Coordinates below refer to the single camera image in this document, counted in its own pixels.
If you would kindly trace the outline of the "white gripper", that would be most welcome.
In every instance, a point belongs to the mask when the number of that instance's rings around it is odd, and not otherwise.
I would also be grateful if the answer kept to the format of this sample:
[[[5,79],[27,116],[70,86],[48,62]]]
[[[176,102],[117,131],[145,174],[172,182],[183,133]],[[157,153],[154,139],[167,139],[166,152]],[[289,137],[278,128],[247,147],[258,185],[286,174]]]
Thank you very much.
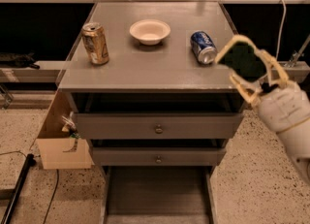
[[[308,121],[310,119],[310,102],[307,94],[296,82],[289,83],[288,74],[276,58],[266,50],[257,48],[248,37],[234,35],[218,52],[214,62],[221,64],[220,60],[224,54],[238,42],[246,43],[254,49],[254,53],[266,67],[266,74],[255,82],[249,82],[236,72],[231,72],[230,81],[245,102],[252,108],[257,108],[258,116],[266,127],[275,133],[283,133]],[[258,81],[263,79],[266,79],[269,86],[277,85],[280,88],[276,88],[260,98],[263,90]]]

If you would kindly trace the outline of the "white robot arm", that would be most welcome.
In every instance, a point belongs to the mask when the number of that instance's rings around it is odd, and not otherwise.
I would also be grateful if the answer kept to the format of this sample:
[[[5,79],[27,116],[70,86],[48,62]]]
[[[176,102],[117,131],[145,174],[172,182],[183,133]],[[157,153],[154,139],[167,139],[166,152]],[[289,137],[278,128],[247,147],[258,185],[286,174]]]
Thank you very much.
[[[282,142],[300,177],[310,183],[310,101],[276,58],[246,36],[235,35],[215,58],[230,81]]]

